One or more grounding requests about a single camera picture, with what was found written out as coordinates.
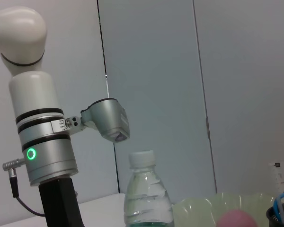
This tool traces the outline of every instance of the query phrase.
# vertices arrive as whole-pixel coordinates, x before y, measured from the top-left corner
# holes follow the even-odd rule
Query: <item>robotic arm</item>
[[[126,112],[116,99],[99,100],[65,118],[51,75],[41,71],[46,25],[34,10],[0,11],[0,53],[12,74],[9,90],[23,158],[3,164],[18,198],[16,168],[26,165],[31,186],[39,186],[48,227],[82,227],[70,178],[78,172],[70,135],[93,128],[117,143],[129,138]]]

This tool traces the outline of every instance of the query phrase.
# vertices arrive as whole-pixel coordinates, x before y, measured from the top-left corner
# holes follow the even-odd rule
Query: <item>white bottle cap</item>
[[[153,150],[139,151],[129,154],[131,168],[145,168],[155,166],[155,154]]]

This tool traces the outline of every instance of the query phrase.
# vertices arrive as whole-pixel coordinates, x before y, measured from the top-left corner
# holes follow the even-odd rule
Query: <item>black mesh pen holder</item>
[[[279,222],[278,219],[276,218],[273,207],[267,210],[266,217],[269,220],[269,227],[284,227],[284,224]]]

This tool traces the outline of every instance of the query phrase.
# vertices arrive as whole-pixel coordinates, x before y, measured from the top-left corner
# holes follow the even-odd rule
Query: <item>water bottle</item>
[[[124,201],[126,227],[174,227],[166,189],[154,171],[153,150],[131,153],[133,175]]]

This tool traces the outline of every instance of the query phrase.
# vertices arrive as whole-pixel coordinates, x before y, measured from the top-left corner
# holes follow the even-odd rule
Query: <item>black ring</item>
[[[103,98],[103,99],[100,99],[100,100],[98,100],[98,101],[95,101],[92,105],[97,104],[97,103],[102,102],[102,101],[105,101],[105,100],[116,100],[116,99],[115,99],[115,98]],[[92,105],[90,105],[89,107],[87,107],[85,110],[81,110],[80,113],[82,113],[82,112],[88,110],[89,108],[91,108]]]
[[[62,139],[71,140],[70,136],[67,134],[55,134],[55,135],[50,135],[50,136],[44,136],[44,137],[29,141],[26,144],[24,144],[22,146],[22,152],[25,151],[27,148],[33,145],[39,144],[39,143],[44,143],[44,142],[51,141],[51,140],[62,140]]]
[[[9,63],[11,63],[11,64],[13,64],[13,65],[17,65],[17,66],[31,66],[31,65],[35,65],[35,64],[37,64],[39,61],[41,61],[41,59],[43,58],[44,52],[45,52],[45,51],[43,51],[43,54],[42,54],[41,58],[39,58],[39,59],[36,60],[35,62],[29,63],[29,64],[15,63],[15,62],[13,62],[13,61],[7,59],[2,53],[1,53],[1,55],[2,55],[2,57],[3,57],[6,61],[8,61]]]
[[[37,114],[45,114],[45,113],[60,113],[60,114],[64,114],[62,109],[59,108],[44,108],[44,109],[37,109],[37,110],[32,110],[29,112],[26,112],[24,114],[21,114],[20,116],[18,116],[16,118],[16,124],[18,124],[21,120],[27,118],[27,117],[31,117]]]
[[[46,123],[46,122],[51,122],[51,121],[55,121],[55,120],[60,120],[60,119],[63,119],[63,117],[45,117],[45,118],[40,118],[40,119],[36,119],[36,120],[30,121],[30,122],[24,123],[24,124],[22,124],[18,127],[18,134],[20,132],[22,132],[24,129],[27,129],[27,128],[32,127],[34,125],[42,124],[42,123]]]

